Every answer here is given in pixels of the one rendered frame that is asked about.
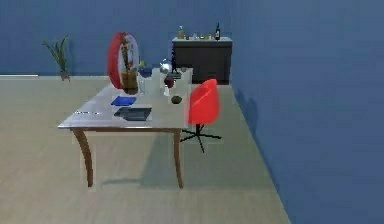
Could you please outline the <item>red swivel chair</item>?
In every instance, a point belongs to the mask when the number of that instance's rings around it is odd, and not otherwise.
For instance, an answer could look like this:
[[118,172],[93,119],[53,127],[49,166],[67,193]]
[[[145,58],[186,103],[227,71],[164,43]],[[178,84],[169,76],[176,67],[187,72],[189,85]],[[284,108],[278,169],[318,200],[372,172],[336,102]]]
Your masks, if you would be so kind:
[[188,123],[194,125],[195,130],[183,129],[183,132],[189,133],[189,136],[182,138],[181,142],[197,138],[201,151],[204,152],[202,137],[221,139],[221,136],[204,134],[202,132],[205,125],[213,123],[218,118],[219,112],[220,103],[217,80],[211,78],[199,84],[190,94]]

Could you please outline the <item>dark cabinet with grey top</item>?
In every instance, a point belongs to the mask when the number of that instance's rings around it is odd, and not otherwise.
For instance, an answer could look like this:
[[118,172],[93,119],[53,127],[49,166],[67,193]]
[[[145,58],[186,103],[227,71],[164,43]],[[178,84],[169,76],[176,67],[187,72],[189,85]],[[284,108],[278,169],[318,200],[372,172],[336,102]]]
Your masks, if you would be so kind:
[[232,40],[178,39],[172,40],[178,68],[193,69],[192,82],[200,84],[209,78],[216,78],[220,85],[228,85],[231,70]]

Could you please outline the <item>silver round kettle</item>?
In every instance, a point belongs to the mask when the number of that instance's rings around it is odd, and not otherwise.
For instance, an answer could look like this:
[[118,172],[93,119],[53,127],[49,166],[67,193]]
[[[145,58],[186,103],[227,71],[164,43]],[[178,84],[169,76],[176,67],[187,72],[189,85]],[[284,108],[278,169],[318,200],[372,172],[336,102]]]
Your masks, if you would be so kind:
[[172,63],[168,59],[163,59],[160,62],[160,72],[163,74],[169,74],[172,71]]

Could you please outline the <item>clear glass vase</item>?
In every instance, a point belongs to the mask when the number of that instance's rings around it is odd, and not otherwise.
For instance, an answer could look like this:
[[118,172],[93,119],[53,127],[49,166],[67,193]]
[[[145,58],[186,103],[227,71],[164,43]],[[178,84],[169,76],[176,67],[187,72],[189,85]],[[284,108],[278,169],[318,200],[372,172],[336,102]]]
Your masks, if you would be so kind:
[[146,90],[146,78],[142,77],[141,75],[138,75],[138,88],[139,88],[139,93],[141,95],[146,95],[147,90]]

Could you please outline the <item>dark grey laptop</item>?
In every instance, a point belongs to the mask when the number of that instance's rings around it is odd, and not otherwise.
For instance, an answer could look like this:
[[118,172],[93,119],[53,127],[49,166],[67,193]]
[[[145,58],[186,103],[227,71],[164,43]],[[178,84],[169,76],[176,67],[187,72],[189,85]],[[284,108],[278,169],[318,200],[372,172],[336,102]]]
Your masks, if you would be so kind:
[[115,113],[115,116],[121,117],[127,121],[146,121],[151,111],[151,108],[121,107]]

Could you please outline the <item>blue flat book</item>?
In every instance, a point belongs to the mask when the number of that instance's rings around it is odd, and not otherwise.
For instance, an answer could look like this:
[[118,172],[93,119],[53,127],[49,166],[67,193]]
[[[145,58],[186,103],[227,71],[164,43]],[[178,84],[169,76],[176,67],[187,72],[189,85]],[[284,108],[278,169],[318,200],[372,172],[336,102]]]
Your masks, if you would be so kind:
[[134,104],[136,101],[135,97],[128,97],[128,96],[117,96],[111,104],[113,106],[130,106]]

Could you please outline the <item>grey table with brown legs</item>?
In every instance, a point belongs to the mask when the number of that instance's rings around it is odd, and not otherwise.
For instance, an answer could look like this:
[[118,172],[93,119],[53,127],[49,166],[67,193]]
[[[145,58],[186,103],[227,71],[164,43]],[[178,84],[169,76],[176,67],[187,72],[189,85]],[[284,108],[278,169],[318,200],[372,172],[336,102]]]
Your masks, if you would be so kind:
[[[171,95],[165,96],[165,75],[158,68],[152,70],[152,76],[146,79],[146,95],[139,95],[132,108],[151,108],[147,121],[127,121],[115,116],[119,110],[111,102],[122,96],[112,84],[104,87],[97,95],[83,104],[66,118],[59,129],[69,129],[76,137],[84,158],[87,186],[93,186],[94,169],[91,150],[86,132],[159,132],[173,134],[173,153],[178,186],[183,188],[180,165],[181,130],[188,126],[189,94],[192,89],[193,69],[186,68],[181,78],[171,89]],[[173,96],[182,97],[179,104],[173,104]]]

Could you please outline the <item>green potted floor plant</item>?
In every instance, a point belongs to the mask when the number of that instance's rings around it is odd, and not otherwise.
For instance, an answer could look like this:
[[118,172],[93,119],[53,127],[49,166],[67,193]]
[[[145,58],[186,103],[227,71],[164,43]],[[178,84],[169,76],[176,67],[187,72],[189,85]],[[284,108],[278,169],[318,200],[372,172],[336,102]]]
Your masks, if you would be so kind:
[[47,41],[42,42],[42,45],[48,49],[54,58],[54,61],[57,63],[59,67],[59,75],[62,81],[71,81],[68,73],[67,58],[65,55],[65,44],[67,39],[68,35],[64,36],[61,41],[56,41],[53,45],[49,44]]

